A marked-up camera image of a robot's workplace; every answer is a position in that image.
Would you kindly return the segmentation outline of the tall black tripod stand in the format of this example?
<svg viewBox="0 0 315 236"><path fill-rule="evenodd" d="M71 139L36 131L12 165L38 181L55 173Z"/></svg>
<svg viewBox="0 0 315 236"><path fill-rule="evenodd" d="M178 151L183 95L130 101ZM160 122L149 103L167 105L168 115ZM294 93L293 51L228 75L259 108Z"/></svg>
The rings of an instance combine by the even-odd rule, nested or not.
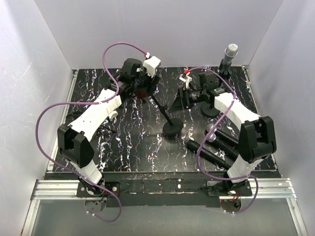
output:
<svg viewBox="0 0 315 236"><path fill-rule="evenodd" d="M65 120L75 120L75 119L77 119L78 117L80 117L81 114L82 114L81 111L74 111L74 112L71 112L71 113L69 113L69 114L66 116Z"/></svg>

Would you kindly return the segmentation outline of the round base microphone stand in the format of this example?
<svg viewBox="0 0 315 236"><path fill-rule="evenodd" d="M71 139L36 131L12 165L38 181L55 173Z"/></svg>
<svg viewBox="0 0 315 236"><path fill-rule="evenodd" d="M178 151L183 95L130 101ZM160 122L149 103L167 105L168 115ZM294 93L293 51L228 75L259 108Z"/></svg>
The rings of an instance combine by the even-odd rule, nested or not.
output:
<svg viewBox="0 0 315 236"><path fill-rule="evenodd" d="M162 132L164 136L169 139L175 138L178 134L181 133L184 127L183 121L180 118L170 118L170 116L166 112L167 105L161 105L154 95L151 95L151 98L153 99L155 104L158 106L159 111L167 120L167 122L163 125L163 128L162 128Z"/></svg>

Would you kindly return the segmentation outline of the black glitter microphone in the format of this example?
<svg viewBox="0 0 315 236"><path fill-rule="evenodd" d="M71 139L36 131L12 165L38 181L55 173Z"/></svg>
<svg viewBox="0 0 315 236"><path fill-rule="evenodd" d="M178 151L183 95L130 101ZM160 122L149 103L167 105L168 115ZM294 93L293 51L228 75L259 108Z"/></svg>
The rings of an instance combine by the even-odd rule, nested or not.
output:
<svg viewBox="0 0 315 236"><path fill-rule="evenodd" d="M217 149L223 150L225 155L235 161L239 155L237 140L233 138L220 137L219 135L214 134L213 136L214 137L208 138L206 142Z"/></svg>

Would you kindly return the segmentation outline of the black microphone iridescent head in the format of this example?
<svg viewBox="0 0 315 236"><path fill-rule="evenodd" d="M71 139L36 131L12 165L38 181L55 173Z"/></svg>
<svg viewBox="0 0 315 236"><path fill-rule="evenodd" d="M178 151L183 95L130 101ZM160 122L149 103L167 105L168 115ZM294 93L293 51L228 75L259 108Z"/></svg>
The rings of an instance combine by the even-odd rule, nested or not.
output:
<svg viewBox="0 0 315 236"><path fill-rule="evenodd" d="M207 138L207 142L215 144L217 146L221 145L228 145L232 147L238 146L238 140L236 138L217 128L215 128L214 133L212 133Z"/></svg>

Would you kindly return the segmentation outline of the matte black microphone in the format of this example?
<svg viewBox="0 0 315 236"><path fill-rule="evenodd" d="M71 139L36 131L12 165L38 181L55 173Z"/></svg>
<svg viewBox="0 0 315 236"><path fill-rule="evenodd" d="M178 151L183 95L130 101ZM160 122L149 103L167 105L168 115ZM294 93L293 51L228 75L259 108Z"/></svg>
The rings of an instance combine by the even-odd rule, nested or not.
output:
<svg viewBox="0 0 315 236"><path fill-rule="evenodd" d="M200 144L197 143L196 141L193 140L189 140L186 143L186 148L189 151L192 151L194 153L197 153L198 149L200 148ZM211 153L210 151L208 151L205 148L202 148L200 151L200 155L201 158L205 159L206 161L217 165L220 168L223 168L225 170L228 170L231 166L226 163L224 160L222 160L221 158L217 157L216 155L214 155L213 153Z"/></svg>

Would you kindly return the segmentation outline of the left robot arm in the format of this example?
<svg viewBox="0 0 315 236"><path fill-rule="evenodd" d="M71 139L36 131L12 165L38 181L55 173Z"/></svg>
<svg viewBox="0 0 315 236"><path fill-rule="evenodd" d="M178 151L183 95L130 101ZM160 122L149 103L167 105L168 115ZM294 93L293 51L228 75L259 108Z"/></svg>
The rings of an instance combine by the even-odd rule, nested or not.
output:
<svg viewBox="0 0 315 236"><path fill-rule="evenodd" d="M155 56L144 61L128 58L86 111L69 125L59 126L58 148L82 175L89 180L88 191L95 197L104 193L102 174L93 161L94 149L90 141L106 119L113 120L117 109L133 95L139 98L151 96L156 90L159 78L156 75L161 60Z"/></svg>

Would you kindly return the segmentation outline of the small black tripod stand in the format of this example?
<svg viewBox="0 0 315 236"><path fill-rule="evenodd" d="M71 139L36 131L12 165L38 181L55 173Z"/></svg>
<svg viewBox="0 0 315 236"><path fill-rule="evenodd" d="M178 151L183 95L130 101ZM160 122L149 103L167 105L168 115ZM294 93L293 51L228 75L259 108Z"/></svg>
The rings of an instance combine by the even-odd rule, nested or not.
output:
<svg viewBox="0 0 315 236"><path fill-rule="evenodd" d="M108 131L110 134L116 134L117 132L109 127L106 127L104 125L101 125L97 130L96 130L96 134L97 135L101 135L103 134L105 131Z"/></svg>

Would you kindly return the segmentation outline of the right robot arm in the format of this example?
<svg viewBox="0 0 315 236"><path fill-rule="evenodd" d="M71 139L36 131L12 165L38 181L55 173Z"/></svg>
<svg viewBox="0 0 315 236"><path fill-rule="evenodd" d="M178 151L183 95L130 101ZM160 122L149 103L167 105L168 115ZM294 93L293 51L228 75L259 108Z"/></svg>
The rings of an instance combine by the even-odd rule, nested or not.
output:
<svg viewBox="0 0 315 236"><path fill-rule="evenodd" d="M211 126L201 144L188 141L187 147L197 154L197 160L201 157L204 144L217 138L217 125L224 117L236 125L239 130L238 155L232 166L227 168L224 177L219 178L223 182L223 191L232 196L241 189L255 167L276 151L274 122L269 116L262 117L244 106L229 83L214 71L211 73L224 83L224 88L201 84L199 89L191 89L190 72L185 71L183 81L186 86L179 88L170 111L189 109L193 104L204 101L209 102L222 114Z"/></svg>

